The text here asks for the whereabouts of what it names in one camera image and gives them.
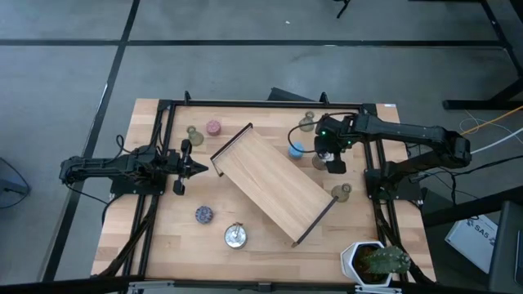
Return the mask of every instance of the white box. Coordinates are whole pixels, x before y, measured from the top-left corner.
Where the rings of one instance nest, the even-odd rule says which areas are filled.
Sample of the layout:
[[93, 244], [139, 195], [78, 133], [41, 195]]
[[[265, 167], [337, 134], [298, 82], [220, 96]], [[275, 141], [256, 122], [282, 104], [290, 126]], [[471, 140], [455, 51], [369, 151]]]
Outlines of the white box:
[[457, 221], [445, 241], [474, 265], [489, 273], [498, 226], [486, 216]]

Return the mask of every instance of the potted plant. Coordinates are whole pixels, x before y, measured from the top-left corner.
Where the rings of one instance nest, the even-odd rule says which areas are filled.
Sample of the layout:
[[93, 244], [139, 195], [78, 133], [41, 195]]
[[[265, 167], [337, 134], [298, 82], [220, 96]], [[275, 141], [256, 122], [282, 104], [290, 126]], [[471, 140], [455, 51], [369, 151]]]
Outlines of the potted plant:
[[404, 274], [410, 267], [407, 253], [379, 241], [353, 243], [341, 256], [343, 274], [365, 287], [387, 287], [392, 274]]

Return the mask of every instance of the white planter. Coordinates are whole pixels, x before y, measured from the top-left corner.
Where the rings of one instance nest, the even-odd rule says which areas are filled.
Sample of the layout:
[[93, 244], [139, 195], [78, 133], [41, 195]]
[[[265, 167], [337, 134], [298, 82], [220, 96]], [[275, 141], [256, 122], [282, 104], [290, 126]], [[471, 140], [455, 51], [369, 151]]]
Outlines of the white planter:
[[364, 281], [360, 278], [358, 273], [356, 273], [354, 267], [352, 266], [352, 260], [354, 259], [354, 255], [356, 253], [356, 249], [361, 245], [369, 245], [369, 244], [376, 244], [379, 247], [383, 248], [383, 244], [379, 241], [368, 241], [368, 242], [356, 242], [352, 243], [347, 249], [345, 249], [341, 254], [341, 260], [342, 260], [342, 272], [343, 274], [356, 281], [359, 285], [364, 287], [387, 287], [389, 283], [391, 282], [392, 274], [389, 274], [385, 282], [383, 283], [372, 283], [367, 284], [364, 283]]

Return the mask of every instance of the wooden tray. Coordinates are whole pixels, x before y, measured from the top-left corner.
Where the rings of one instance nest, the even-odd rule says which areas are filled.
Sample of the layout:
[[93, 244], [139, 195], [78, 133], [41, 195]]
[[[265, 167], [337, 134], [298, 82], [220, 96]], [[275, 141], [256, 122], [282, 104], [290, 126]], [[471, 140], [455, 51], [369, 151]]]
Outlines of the wooden tray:
[[256, 133], [252, 124], [238, 135], [212, 162], [298, 242], [332, 197]]

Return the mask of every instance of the orange cable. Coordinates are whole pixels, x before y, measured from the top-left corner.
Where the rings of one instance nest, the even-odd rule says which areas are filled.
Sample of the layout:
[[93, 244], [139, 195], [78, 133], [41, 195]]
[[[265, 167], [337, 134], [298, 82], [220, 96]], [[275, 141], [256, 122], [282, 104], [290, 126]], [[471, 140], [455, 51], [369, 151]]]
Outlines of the orange cable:
[[500, 117], [497, 117], [497, 118], [495, 118], [495, 119], [493, 119], [493, 120], [490, 120], [490, 121], [488, 121], [488, 122], [482, 123], [481, 125], [476, 126], [476, 127], [473, 127], [472, 129], [468, 129], [468, 130], [464, 131], [463, 133], [461, 133], [460, 135], [461, 135], [461, 136], [466, 135], [466, 134], [470, 133], [471, 131], [475, 131], [475, 130], [481, 128], [481, 127], [484, 127], [485, 125], [488, 125], [489, 123], [497, 122], [497, 121], [500, 120], [501, 118], [506, 118], [507, 116], [509, 116], [509, 115], [511, 115], [511, 114], [513, 114], [513, 113], [515, 113], [515, 112], [518, 111], [519, 109], [523, 109], [523, 105], [520, 106], [520, 107], [518, 107], [518, 108], [516, 108], [516, 109], [514, 109], [514, 110], [511, 110], [511, 111], [507, 112], [506, 114], [504, 114], [504, 115], [502, 115], [502, 116], [500, 116]]

